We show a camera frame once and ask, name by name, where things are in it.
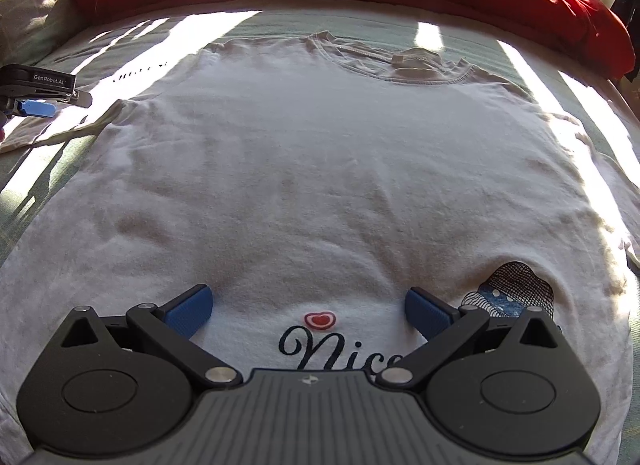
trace bed sheet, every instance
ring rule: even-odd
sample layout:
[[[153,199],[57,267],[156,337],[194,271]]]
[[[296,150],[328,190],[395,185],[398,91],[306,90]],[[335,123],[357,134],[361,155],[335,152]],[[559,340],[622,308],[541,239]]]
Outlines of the bed sheet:
[[[597,150],[610,158],[610,166],[603,170],[621,170],[635,185],[640,182],[640,127],[615,89],[573,61],[491,26],[409,8],[332,0],[239,1],[175,8],[89,29],[41,63],[75,71],[79,86],[96,90],[102,100],[97,99],[99,105],[89,114],[69,108],[71,112],[61,113],[53,122],[12,124],[15,130],[3,150],[18,148],[0,156],[0,168],[6,169],[1,174],[8,175],[0,192],[0,263],[34,215],[78,169],[82,156],[106,125],[109,115],[104,111],[114,98],[136,95],[185,54],[214,40],[305,36],[323,29],[387,50],[418,45],[439,52],[446,60],[462,57],[512,80],[529,90],[543,108],[564,109],[579,118]],[[34,139],[36,148],[20,147]],[[640,331],[635,309],[631,326],[637,342]],[[640,401],[636,397],[640,395],[634,395],[632,401],[619,463],[629,463],[640,453]]]

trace silver screw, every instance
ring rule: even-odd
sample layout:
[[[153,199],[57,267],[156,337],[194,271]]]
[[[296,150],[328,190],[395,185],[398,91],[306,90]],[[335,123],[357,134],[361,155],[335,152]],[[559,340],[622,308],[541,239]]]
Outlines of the silver screw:
[[[226,366],[218,366],[217,368],[207,369],[204,377],[209,382],[216,382],[217,384],[227,384],[233,381],[238,373],[235,369],[227,368]]]
[[[389,384],[406,384],[411,382],[414,374],[409,369],[386,368],[382,371],[382,379]]]

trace white t-shirt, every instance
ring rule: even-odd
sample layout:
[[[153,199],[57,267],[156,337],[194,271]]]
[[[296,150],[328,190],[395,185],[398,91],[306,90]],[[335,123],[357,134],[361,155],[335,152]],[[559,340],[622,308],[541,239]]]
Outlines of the white t-shirt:
[[[215,304],[193,340],[245,376],[379,372],[424,343],[412,286],[494,315],[542,305],[602,398],[588,453],[615,462],[628,232],[578,120],[463,60],[328,32],[211,44],[108,113],[0,270],[7,465],[27,452],[18,387],[72,307],[121,315],[196,283]]]

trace black garment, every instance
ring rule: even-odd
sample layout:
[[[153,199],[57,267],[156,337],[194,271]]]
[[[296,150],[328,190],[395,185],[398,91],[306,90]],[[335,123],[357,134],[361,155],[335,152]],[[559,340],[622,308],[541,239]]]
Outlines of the black garment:
[[[640,72],[640,0],[615,0],[611,11],[626,26],[636,51],[636,67],[625,75],[629,80],[633,80]]]

